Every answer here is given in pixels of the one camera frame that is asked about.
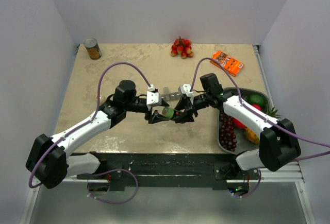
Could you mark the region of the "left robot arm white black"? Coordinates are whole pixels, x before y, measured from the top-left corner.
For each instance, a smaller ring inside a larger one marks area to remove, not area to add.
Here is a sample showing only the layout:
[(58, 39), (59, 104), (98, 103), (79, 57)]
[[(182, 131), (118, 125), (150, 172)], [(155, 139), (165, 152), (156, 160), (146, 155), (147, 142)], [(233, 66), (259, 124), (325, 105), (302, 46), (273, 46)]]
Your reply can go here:
[(83, 121), (61, 133), (52, 136), (42, 134), (35, 139), (26, 162), (31, 173), (29, 187), (35, 187), (32, 183), (34, 178), (48, 189), (70, 176), (90, 174), (96, 179), (103, 178), (107, 166), (102, 159), (91, 152), (82, 156), (75, 156), (73, 152), (120, 123), (127, 112), (144, 113), (146, 118), (151, 118), (156, 114), (153, 107), (167, 106), (154, 86), (150, 86), (145, 97), (140, 98), (133, 81), (121, 81), (115, 92)]

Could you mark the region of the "green lidded pill bottle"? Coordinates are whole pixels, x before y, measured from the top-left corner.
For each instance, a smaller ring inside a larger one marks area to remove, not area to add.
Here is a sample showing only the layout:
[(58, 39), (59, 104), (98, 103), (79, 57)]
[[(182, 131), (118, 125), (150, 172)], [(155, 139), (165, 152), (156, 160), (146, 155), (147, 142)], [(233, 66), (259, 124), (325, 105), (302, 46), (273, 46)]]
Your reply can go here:
[(176, 120), (181, 115), (181, 112), (171, 107), (164, 107), (161, 115), (170, 120)]

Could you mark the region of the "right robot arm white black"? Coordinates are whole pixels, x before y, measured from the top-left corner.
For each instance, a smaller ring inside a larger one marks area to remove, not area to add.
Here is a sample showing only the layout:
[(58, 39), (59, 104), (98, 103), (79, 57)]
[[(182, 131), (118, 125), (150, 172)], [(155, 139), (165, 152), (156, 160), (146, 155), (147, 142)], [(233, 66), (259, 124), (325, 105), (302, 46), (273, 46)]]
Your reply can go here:
[(262, 113), (243, 101), (240, 91), (223, 90), (213, 73), (202, 76), (200, 80), (204, 93), (198, 96), (193, 95), (189, 84), (178, 88), (180, 100), (175, 108), (180, 114), (175, 118), (175, 122), (193, 122), (198, 110), (213, 107), (243, 123), (260, 140), (258, 149), (236, 156), (236, 162), (229, 167), (233, 178), (242, 179), (249, 169), (255, 168), (277, 171), (301, 155), (291, 121), (278, 120)]

